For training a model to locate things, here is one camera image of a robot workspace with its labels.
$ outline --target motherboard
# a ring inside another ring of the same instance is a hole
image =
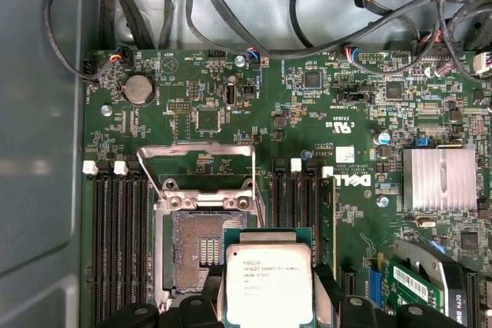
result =
[[[358,58],[377,70],[411,55]],[[436,51],[381,77],[336,52],[128,51],[85,91],[81,326],[199,293],[224,263],[224,230],[298,227],[345,293],[485,326],[491,90],[437,73],[446,63]],[[419,271],[418,255],[460,266],[464,283]]]

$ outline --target green circuit board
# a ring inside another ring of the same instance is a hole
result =
[[[110,55],[97,51],[91,60],[101,65]],[[471,65],[472,58],[467,55],[465,63]],[[408,63],[409,54],[363,51],[359,59],[369,68],[379,68],[383,61],[397,67]],[[246,58],[245,66],[237,67],[233,55],[137,51],[131,67],[116,64],[99,86],[86,88],[83,158],[110,163],[118,157],[130,160],[140,147],[177,142],[254,145],[257,183],[269,227],[277,225],[271,200],[274,161],[316,160],[336,186],[331,212],[323,212],[321,261],[331,264],[337,275],[344,266],[355,270],[356,294],[369,296],[369,269],[377,253],[391,255],[396,239],[437,242],[464,266],[487,274],[492,260],[489,217],[467,210],[416,213],[403,202],[402,150],[420,138],[428,139],[429,147],[474,148],[477,196],[491,196],[490,85],[472,84],[454,71],[443,78],[428,77],[439,63],[439,57],[428,58],[409,72],[382,78],[352,68],[334,53],[294,61],[260,58],[253,63]],[[121,93],[132,75],[144,75],[155,83],[150,104],[136,107]],[[110,116],[101,113],[103,105],[111,106]],[[375,142],[382,131],[391,136],[383,160],[381,146]],[[181,176],[190,187],[230,187],[248,174],[244,163],[200,154],[153,165],[160,178]],[[87,237],[82,266],[88,284],[81,303],[87,316],[84,320],[82,315],[82,326],[89,326],[94,314],[89,283],[96,238],[94,180],[85,178],[84,186]],[[142,241],[141,260],[151,270],[155,194],[148,185],[139,194],[145,191],[141,203],[148,207],[147,220],[139,224],[147,224],[142,229],[150,234]],[[389,200],[386,207],[378,206],[382,196]],[[419,227],[415,221],[419,216],[434,217],[436,227]],[[117,233],[118,225],[112,229]],[[462,247],[462,233],[477,234],[476,244]],[[114,263],[118,268],[118,259]],[[150,302],[151,275],[149,271],[148,285],[141,292]],[[109,306],[108,311],[116,307]]]

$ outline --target chip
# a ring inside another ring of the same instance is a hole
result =
[[[386,99],[401,100],[403,99],[403,85],[401,82],[386,83]]]
[[[461,248],[463,250],[478,250],[478,233],[463,232],[461,234]]]
[[[203,109],[198,111],[197,131],[200,132],[217,132],[218,130],[218,113],[215,109]]]
[[[304,73],[304,88],[321,88],[321,75],[319,72]]]

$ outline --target heatsink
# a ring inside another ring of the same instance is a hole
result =
[[[412,210],[477,208],[477,172],[472,149],[406,149],[404,206]]]

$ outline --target blue connector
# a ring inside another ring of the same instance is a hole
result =
[[[427,137],[416,138],[415,146],[429,146],[429,139]]]
[[[377,307],[383,305],[383,274],[374,268],[369,270],[369,296]]]

